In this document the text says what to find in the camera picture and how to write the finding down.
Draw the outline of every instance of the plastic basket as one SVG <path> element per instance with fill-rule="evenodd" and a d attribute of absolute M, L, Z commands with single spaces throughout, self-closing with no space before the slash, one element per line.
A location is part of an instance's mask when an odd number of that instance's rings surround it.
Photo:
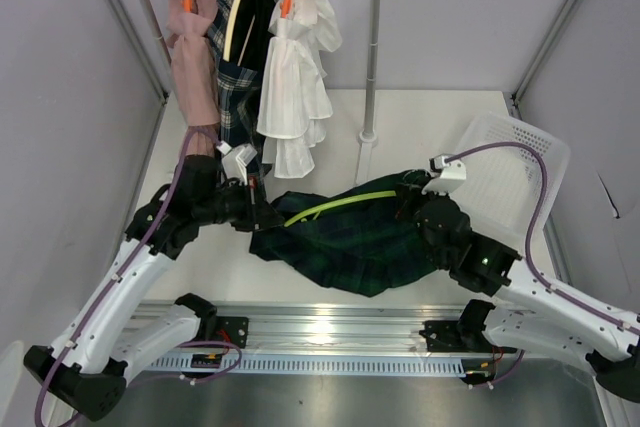
<path fill-rule="evenodd" d="M 493 142 L 515 141 L 533 147 L 545 162 L 548 186 L 536 234 L 549 216 L 569 162 L 569 147 L 552 135 L 512 117 L 476 117 L 456 153 Z M 490 149 L 462 159 L 467 180 L 451 196 L 471 217 L 472 228 L 523 253 L 524 240 L 540 195 L 542 175 L 535 158 L 514 147 Z"/>

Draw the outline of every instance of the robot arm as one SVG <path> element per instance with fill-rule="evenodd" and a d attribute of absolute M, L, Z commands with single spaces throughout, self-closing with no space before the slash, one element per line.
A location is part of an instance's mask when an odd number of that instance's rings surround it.
<path fill-rule="evenodd" d="M 163 317 L 118 340 L 147 291 L 175 266 L 200 227 L 228 222 L 251 232 L 282 222 L 247 177 L 255 150 L 249 145 L 219 148 L 222 162 L 186 157 L 160 220 L 156 217 L 163 212 L 161 198 L 168 185 L 135 213 L 111 268 L 67 329 L 49 347 L 33 346 L 25 355 L 25 367 L 50 393 L 92 421 L 107 415 L 127 385 L 166 352 L 190 340 L 214 338 L 216 308 L 187 294 Z M 154 222 L 157 228 L 149 234 Z"/>
<path fill-rule="evenodd" d="M 448 157 L 436 157 L 423 179 L 398 188 L 404 201 L 400 216 L 417 224 L 434 264 L 462 287 L 524 309 L 516 313 L 472 300 L 452 343 L 476 352 L 504 346 L 540 353 L 589 372 L 610 392 L 640 402 L 638 316 L 545 278 L 513 249 L 474 232 L 469 216 L 449 197 L 466 178 L 464 164 L 447 163 Z M 438 335 L 427 324 L 424 335 Z"/>

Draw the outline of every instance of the clothing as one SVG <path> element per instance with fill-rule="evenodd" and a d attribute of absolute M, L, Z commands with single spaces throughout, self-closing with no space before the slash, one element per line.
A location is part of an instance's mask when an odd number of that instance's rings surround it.
<path fill-rule="evenodd" d="M 367 182 L 333 198 L 288 192 L 273 202 L 286 219 L 337 199 L 394 190 L 410 172 Z M 396 220 L 396 198 L 349 204 L 253 234 L 249 252 L 263 260 L 284 260 L 322 287 L 373 297 L 435 270 L 413 222 Z"/>
<path fill-rule="evenodd" d="M 205 34 L 216 14 L 214 0 L 193 0 L 192 11 L 184 10 L 183 0 L 169 0 L 168 28 L 173 33 L 167 45 L 173 48 L 171 73 L 175 81 L 178 106 L 190 127 L 216 130 L 220 123 L 216 66 Z M 187 154 L 213 155 L 213 142 L 198 133 L 189 143 Z"/>
<path fill-rule="evenodd" d="M 249 30 L 246 22 L 253 17 L 253 27 L 248 46 L 241 65 L 223 59 L 227 23 L 233 0 L 218 0 L 218 14 L 207 31 L 207 38 L 215 53 L 218 66 L 218 94 L 220 107 L 220 139 L 232 147 L 250 143 L 258 155 L 247 166 L 249 175 L 256 177 L 261 189 L 264 189 L 264 176 L 267 169 L 262 164 L 262 148 L 264 138 L 256 131 L 260 91 L 267 49 L 271 34 L 267 30 L 271 11 L 277 0 L 242 0 L 242 4 L 251 9 L 241 8 L 241 15 L 236 19 L 235 32 L 242 32 L 240 38 L 245 39 Z"/>
<path fill-rule="evenodd" d="M 282 0 L 269 27 L 275 37 L 269 44 L 258 132 L 266 136 L 263 161 L 275 164 L 275 176 L 301 178 L 315 166 L 309 149 L 326 136 L 320 121 L 333 115 L 319 50 L 335 51 L 342 37 L 328 0 L 293 0 L 286 18 L 281 5 Z"/>

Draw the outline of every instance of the white dress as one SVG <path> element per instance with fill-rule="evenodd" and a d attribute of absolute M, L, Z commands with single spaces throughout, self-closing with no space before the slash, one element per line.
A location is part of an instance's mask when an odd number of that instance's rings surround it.
<path fill-rule="evenodd" d="M 315 166 L 310 149 L 326 137 L 322 119 L 333 114 L 324 88 L 319 50 L 342 44 L 328 0 L 293 0 L 281 18 L 282 0 L 271 16 L 258 132 L 266 137 L 262 161 L 279 178 L 301 178 Z"/>

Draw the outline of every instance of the plaid shirt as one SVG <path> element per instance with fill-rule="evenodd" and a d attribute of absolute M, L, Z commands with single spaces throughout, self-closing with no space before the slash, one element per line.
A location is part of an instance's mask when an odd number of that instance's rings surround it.
<path fill-rule="evenodd" d="M 277 1 L 273 0 L 269 12 L 275 8 Z M 207 32 L 218 66 L 220 139 L 232 147 L 245 143 L 255 147 L 258 155 L 248 165 L 247 171 L 249 175 L 257 177 L 260 188 L 264 191 L 264 176 L 271 166 L 262 164 L 264 137 L 256 131 L 263 72 L 240 67 L 222 59 L 232 4 L 233 0 L 218 0 L 218 13 Z M 268 40 L 264 46 L 249 45 L 248 48 L 264 48 L 266 57 Z"/>
<path fill-rule="evenodd" d="M 353 195 L 394 190 L 406 173 L 373 180 L 339 196 L 288 192 L 273 202 L 285 218 Z M 255 232 L 249 251 L 263 260 L 284 260 L 322 287 L 373 297 L 415 282 L 435 270 L 413 222 L 396 220 L 396 198 L 337 207 L 316 220 Z"/>

